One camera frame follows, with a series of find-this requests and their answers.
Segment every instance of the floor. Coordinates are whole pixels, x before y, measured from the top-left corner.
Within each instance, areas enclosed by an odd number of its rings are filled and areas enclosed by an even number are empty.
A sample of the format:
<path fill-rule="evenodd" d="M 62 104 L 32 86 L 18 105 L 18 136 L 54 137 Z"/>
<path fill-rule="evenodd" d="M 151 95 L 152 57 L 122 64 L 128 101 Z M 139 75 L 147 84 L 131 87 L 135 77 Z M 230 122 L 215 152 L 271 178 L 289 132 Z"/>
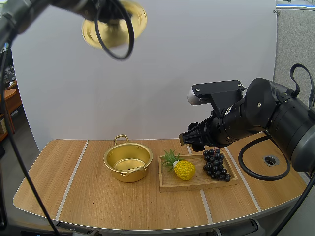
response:
<path fill-rule="evenodd" d="M 23 108 L 18 110 L 18 114 L 14 115 L 12 120 L 16 128 L 16 133 L 14 134 L 15 142 L 26 168 L 29 169 L 38 157 L 39 150 L 27 122 Z M 18 165 L 9 139 L 5 138 L 2 145 L 6 153 L 0 160 L 0 164 L 3 176 L 5 206 L 9 222 L 21 221 L 46 225 L 47 221 L 45 219 L 30 217 L 28 213 L 15 208 L 13 205 L 12 199 L 22 182 L 24 175 Z M 313 188 L 310 195 L 306 198 L 298 212 L 294 215 L 293 219 L 278 234 L 278 236 L 293 236 L 297 234 L 312 235 L 310 232 L 315 232 L 315 224 L 313 224 L 313 213 L 315 212 L 314 196 L 315 191 Z"/>
<path fill-rule="evenodd" d="M 39 150 L 29 127 L 23 107 L 19 108 L 18 113 L 12 116 L 12 120 L 16 129 L 14 140 L 26 168 L 29 169 L 38 157 Z M 2 141 L 2 145 L 5 149 L 5 155 L 1 159 L 0 164 L 8 219 L 9 221 L 14 219 L 14 221 L 30 222 L 30 215 L 15 208 L 12 202 L 14 194 L 19 188 L 24 175 L 18 164 L 8 137 Z"/>

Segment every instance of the wooden tray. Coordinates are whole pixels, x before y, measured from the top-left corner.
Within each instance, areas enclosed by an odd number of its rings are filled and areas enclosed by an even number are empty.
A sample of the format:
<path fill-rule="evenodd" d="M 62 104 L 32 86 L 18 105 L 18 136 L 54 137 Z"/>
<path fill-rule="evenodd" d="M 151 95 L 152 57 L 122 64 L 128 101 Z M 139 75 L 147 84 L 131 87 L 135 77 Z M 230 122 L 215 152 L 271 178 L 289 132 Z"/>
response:
<path fill-rule="evenodd" d="M 206 162 L 203 159 L 202 154 L 192 154 L 192 155 L 180 155 L 180 157 L 186 161 L 195 165 L 195 174 L 192 179 L 188 181 L 181 180 L 174 172 L 174 170 L 169 171 L 168 166 L 162 166 L 164 159 L 163 156 L 158 157 L 158 169 L 159 169 L 159 191 L 160 192 L 175 192 L 175 191 L 190 191 L 197 189 L 207 189 L 207 188 L 218 188 L 224 186 L 230 186 L 238 184 L 238 178 L 235 174 L 234 167 L 230 164 L 229 160 L 226 158 L 226 153 L 223 161 L 224 168 L 231 175 L 231 181 L 218 181 L 211 179 L 210 176 L 206 174 L 203 170 L 203 166 Z"/>

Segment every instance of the pineapple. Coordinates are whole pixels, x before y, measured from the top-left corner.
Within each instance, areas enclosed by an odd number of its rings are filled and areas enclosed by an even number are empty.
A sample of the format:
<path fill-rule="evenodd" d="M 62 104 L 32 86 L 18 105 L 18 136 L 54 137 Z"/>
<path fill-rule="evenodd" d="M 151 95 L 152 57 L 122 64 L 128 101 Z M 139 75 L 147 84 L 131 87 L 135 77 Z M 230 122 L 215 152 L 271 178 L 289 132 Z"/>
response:
<path fill-rule="evenodd" d="M 176 175 L 182 180 L 190 180 L 195 174 L 195 166 L 188 161 L 184 161 L 179 158 L 179 154 L 175 156 L 174 151 L 170 150 L 169 153 L 165 151 L 165 156 L 163 157 L 165 161 L 162 165 L 171 166 L 171 169 L 175 170 Z"/>

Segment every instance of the golden pot lid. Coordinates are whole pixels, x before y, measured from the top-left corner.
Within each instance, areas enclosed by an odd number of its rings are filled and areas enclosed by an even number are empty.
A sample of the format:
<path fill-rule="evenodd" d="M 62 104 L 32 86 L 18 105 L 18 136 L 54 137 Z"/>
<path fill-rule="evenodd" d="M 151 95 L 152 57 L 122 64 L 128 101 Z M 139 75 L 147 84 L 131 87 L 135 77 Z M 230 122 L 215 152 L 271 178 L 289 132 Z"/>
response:
<path fill-rule="evenodd" d="M 147 14 L 143 7 L 136 2 L 121 1 L 127 12 L 132 14 L 131 23 L 136 39 L 143 32 L 147 24 Z M 119 20 L 115 24 L 98 22 L 99 33 L 107 48 L 117 47 L 129 43 L 128 28 L 125 20 Z M 87 44 L 95 48 L 102 48 L 98 42 L 93 21 L 84 20 L 82 35 Z"/>

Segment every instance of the white backdrop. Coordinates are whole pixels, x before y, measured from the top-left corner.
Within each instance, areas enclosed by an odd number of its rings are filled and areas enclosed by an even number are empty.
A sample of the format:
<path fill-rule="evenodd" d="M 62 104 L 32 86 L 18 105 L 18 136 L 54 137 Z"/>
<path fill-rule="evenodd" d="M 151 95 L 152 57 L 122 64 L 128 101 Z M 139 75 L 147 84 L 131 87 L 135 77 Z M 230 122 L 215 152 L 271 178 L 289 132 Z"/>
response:
<path fill-rule="evenodd" d="M 17 37 L 18 86 L 38 148 L 52 139 L 178 138 L 211 106 L 192 106 L 193 84 L 272 80 L 274 0 L 138 0 L 148 16 L 131 58 L 85 43 L 83 19 L 49 7 Z"/>

